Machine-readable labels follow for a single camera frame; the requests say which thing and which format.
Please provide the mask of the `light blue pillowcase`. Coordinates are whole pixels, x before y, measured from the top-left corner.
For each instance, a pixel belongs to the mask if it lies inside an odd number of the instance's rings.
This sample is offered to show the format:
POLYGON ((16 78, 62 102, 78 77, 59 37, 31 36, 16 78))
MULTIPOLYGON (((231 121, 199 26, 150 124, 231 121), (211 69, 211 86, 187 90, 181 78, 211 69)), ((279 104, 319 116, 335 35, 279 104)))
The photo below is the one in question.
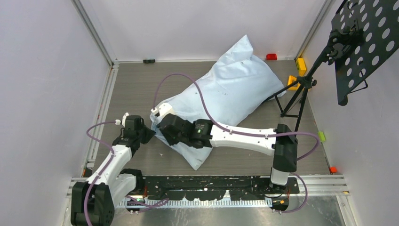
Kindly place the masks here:
POLYGON ((181 93, 158 102, 172 105, 175 113, 193 122, 213 118, 237 126, 270 95, 284 88, 283 82, 259 57, 247 35, 239 39, 195 83, 181 93))

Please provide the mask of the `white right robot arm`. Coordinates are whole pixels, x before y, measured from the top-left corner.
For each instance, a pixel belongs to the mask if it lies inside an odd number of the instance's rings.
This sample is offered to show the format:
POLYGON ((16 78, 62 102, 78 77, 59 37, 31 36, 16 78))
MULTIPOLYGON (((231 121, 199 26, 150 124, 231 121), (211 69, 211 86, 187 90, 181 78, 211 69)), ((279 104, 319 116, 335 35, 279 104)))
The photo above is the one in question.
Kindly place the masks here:
POLYGON ((185 144, 196 149, 234 147, 272 156, 268 185, 274 193, 285 190, 289 174, 297 170, 298 140, 285 124, 278 124, 275 129, 250 129, 207 119, 190 122, 177 116, 168 103, 155 107, 151 112, 169 145, 185 144))

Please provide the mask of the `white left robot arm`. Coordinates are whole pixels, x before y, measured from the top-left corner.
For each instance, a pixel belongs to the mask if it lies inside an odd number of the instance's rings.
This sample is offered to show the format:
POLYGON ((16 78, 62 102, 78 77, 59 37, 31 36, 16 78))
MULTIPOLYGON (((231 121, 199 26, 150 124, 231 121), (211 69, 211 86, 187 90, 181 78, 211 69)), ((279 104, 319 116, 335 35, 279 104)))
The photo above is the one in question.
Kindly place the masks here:
POLYGON ((89 178, 72 187, 70 222, 73 226, 111 225, 116 206, 129 193, 138 195, 144 190, 142 172, 126 169, 125 165, 155 133, 139 115, 126 113, 113 124, 121 125, 121 129, 113 143, 107 145, 109 154, 89 178))

